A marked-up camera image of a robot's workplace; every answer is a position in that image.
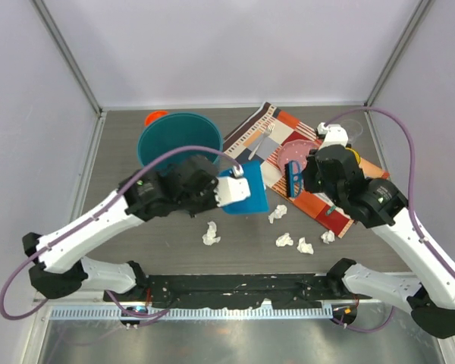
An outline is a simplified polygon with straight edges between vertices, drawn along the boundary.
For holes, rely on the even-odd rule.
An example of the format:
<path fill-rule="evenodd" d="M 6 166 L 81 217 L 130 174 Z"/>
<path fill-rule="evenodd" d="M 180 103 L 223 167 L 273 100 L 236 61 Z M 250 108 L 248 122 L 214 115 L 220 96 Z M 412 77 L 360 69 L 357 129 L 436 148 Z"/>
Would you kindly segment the teal trash bin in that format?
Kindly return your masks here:
<path fill-rule="evenodd" d="M 137 143 L 137 158 L 142 166 L 182 146 L 204 146 L 222 150 L 218 127 L 207 117 L 190 112 L 168 113 L 144 128 Z"/>

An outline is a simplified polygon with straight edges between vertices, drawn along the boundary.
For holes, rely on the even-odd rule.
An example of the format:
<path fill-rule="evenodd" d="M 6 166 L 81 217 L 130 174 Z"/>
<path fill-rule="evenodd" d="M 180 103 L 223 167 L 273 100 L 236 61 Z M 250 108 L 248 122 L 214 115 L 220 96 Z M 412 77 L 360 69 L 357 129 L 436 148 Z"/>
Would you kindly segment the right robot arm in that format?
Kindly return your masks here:
<path fill-rule="evenodd" d="M 327 273 L 334 293 L 380 300 L 410 314 L 434 337 L 455 336 L 455 262 L 419 223 L 399 189 L 384 178 L 366 177 L 355 153 L 340 145 L 311 150 L 302 176 L 306 191 L 324 193 L 384 240 L 415 275 L 398 278 L 341 259 Z"/>

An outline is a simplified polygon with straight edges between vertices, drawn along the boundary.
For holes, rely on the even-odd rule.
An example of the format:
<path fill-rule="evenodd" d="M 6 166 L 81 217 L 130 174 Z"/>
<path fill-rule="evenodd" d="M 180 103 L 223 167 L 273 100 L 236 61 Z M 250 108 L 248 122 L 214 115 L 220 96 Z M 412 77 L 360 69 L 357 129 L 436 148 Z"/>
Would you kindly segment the blue hand brush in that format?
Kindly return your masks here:
<path fill-rule="evenodd" d="M 287 197 L 297 198 L 303 191 L 303 176 L 298 161 L 291 160 L 284 166 Z"/>

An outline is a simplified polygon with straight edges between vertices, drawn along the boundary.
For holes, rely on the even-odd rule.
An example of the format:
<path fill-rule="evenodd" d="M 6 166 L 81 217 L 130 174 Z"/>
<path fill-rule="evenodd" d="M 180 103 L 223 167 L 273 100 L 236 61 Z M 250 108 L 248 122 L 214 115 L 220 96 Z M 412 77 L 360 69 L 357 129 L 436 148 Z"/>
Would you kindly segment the blue dustpan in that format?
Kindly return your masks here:
<path fill-rule="evenodd" d="M 229 215 L 252 215 L 268 211 L 268 198 L 258 161 L 241 165 L 243 175 L 236 177 L 234 169 L 218 175 L 215 188 L 217 206 Z"/>

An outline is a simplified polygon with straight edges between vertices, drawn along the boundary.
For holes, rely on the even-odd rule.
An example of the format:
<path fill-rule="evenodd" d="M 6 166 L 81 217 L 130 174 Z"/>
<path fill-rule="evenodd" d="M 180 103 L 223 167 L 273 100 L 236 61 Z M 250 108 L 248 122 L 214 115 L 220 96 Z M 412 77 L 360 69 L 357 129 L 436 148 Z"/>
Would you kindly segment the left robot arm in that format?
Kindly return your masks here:
<path fill-rule="evenodd" d="M 190 215 L 216 207 L 218 167 L 194 155 L 167 171 L 138 171 L 119 184 L 96 207 L 53 233 L 23 238 L 28 256 L 42 249 L 29 270 L 30 282 L 47 299 L 79 290 L 109 290 L 137 299 L 146 290 L 146 275 L 134 261 L 100 262 L 88 253 L 116 235 L 172 212 Z"/>

